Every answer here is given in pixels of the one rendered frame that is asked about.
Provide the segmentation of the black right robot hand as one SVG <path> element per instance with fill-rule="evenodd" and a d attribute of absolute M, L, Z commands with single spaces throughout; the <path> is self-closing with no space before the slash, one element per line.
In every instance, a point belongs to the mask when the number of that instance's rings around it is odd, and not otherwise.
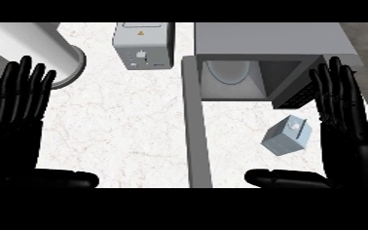
<path fill-rule="evenodd" d="M 368 119 L 355 71 L 332 57 L 309 71 L 317 88 L 326 175 L 250 170 L 244 180 L 261 188 L 368 188 Z"/>

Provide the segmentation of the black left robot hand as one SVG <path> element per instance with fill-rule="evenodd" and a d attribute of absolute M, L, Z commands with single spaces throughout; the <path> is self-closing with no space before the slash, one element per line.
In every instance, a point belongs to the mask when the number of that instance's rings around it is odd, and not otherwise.
<path fill-rule="evenodd" d="M 0 188 L 95 188 L 91 172 L 36 167 L 57 71 L 43 63 L 31 69 L 31 56 L 11 61 L 0 77 Z"/>

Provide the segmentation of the pale blue milk carton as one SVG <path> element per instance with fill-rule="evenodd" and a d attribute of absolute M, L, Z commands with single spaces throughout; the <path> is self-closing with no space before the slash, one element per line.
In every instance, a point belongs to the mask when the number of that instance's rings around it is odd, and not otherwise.
<path fill-rule="evenodd" d="M 306 148 L 311 134 L 312 128 L 308 121 L 289 115 L 268 130 L 262 145 L 277 156 L 283 156 Z"/>

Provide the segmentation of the grey microwave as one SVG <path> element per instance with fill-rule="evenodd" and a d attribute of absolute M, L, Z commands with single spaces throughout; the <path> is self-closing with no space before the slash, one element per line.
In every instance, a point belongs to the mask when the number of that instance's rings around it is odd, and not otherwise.
<path fill-rule="evenodd" d="M 314 99 L 309 71 L 330 58 L 364 67 L 336 22 L 198 22 L 194 54 L 204 100 L 269 101 L 277 109 Z"/>

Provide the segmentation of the grey microwave door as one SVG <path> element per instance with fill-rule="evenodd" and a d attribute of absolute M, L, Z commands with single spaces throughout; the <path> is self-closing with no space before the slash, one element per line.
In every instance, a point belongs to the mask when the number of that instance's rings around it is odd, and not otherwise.
<path fill-rule="evenodd" d="M 184 57 L 184 122 L 188 182 L 191 188 L 212 188 L 212 172 L 196 57 Z"/>

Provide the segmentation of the white cylindrical appliance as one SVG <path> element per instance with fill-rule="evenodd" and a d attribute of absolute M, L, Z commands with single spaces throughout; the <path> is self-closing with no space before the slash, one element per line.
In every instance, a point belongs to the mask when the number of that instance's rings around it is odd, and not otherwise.
<path fill-rule="evenodd" d="M 57 71 L 54 90 L 70 86 L 86 68 L 85 52 L 70 44 L 58 27 L 60 22 L 0 22 L 0 60 L 31 56 L 36 63 Z"/>

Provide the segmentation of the grey toaster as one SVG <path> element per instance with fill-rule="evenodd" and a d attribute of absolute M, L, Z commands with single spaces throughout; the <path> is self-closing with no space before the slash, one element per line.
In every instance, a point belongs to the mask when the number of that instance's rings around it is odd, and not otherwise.
<path fill-rule="evenodd" d="M 117 23 L 113 46 L 128 70 L 172 69 L 175 45 L 173 22 Z"/>

